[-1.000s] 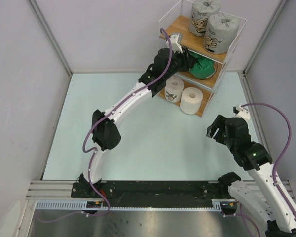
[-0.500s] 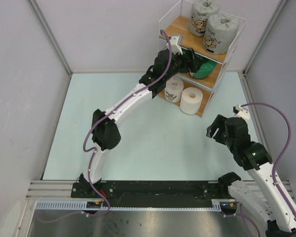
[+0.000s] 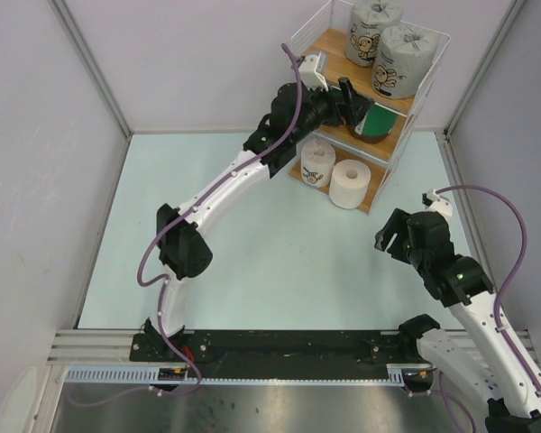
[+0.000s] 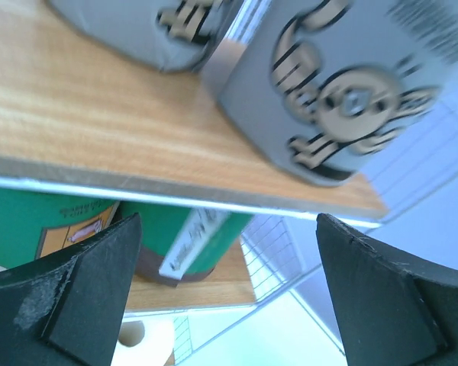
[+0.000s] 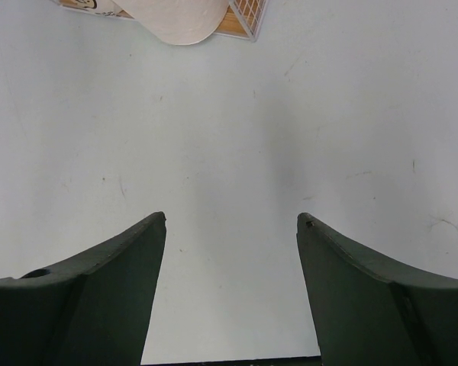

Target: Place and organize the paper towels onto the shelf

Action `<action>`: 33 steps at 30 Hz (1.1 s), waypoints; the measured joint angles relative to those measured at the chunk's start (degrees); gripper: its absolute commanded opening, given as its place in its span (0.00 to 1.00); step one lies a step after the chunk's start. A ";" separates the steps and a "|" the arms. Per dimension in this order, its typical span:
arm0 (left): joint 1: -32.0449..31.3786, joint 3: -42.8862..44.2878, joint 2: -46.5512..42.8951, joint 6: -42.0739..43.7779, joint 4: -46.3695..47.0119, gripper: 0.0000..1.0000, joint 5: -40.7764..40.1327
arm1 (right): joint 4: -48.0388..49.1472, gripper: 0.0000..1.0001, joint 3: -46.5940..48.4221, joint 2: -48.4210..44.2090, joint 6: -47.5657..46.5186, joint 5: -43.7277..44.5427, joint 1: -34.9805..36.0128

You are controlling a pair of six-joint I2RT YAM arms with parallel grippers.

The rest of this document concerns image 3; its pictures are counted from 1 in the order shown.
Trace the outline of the unwrapped white paper roll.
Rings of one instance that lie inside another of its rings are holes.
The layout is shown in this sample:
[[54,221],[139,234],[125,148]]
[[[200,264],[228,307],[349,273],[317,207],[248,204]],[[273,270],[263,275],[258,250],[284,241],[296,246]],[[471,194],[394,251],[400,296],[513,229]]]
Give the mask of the unwrapped white paper roll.
[[343,160],[332,171],[329,185],[329,198],[333,204],[344,209],[354,209],[361,205],[371,181],[371,170],[363,162]]

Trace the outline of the white wire wooden shelf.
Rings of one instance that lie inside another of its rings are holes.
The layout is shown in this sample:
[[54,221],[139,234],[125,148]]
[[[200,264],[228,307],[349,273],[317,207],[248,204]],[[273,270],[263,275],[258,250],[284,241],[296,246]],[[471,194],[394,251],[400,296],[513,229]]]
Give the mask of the white wire wooden shelf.
[[360,67],[344,55],[351,11],[352,5],[346,1],[326,2],[291,37],[291,48],[298,56],[309,54],[311,51],[324,52],[326,64],[323,74],[329,87],[339,90],[338,79],[348,77],[360,94],[373,100],[372,106],[385,107],[398,115],[392,132],[379,143],[366,143],[353,137],[350,133],[350,128],[353,126],[322,126],[315,132],[316,137],[327,140],[334,146],[338,161],[355,159],[370,168],[371,181],[367,194],[358,206],[360,211],[367,214],[399,164],[409,136],[414,130],[418,114],[436,79],[440,62],[450,42],[450,36],[443,32],[432,31],[438,36],[438,47],[432,66],[419,84],[417,93],[405,99],[389,99],[377,94],[371,87],[372,68]]

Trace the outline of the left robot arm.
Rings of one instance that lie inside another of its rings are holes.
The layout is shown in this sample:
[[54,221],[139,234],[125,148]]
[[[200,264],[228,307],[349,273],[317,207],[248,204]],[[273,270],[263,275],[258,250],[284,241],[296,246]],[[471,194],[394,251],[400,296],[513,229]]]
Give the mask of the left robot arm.
[[136,280],[142,287],[161,282],[158,306],[149,322],[149,348],[161,360],[189,362],[177,335],[184,327],[178,311],[184,282],[212,262],[206,231],[242,194],[272,179],[297,154],[297,146],[323,125],[355,127],[373,101],[359,94],[348,78],[337,86],[307,88],[301,81],[281,86],[270,112],[259,122],[236,158],[213,182],[179,206],[157,211],[157,233],[144,252]]

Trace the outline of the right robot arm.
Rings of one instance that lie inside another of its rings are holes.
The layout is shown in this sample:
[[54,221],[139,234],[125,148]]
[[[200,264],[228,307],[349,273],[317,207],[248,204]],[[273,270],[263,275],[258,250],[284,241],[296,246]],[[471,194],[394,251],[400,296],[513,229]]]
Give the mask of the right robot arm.
[[417,271],[430,295],[463,326],[481,360],[427,314],[399,326],[399,354],[433,364],[479,403],[489,432],[541,432],[541,370],[496,309],[493,285],[481,265],[455,253],[447,220],[433,211],[409,214],[396,208],[374,246]]

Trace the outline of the grey roll front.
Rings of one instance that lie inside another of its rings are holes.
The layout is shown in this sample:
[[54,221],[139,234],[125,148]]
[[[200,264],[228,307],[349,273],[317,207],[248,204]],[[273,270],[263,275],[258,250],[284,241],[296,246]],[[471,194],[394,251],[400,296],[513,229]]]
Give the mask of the grey roll front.
[[413,97],[432,66],[438,42],[435,32],[407,23],[384,29],[372,67],[373,90],[389,99]]

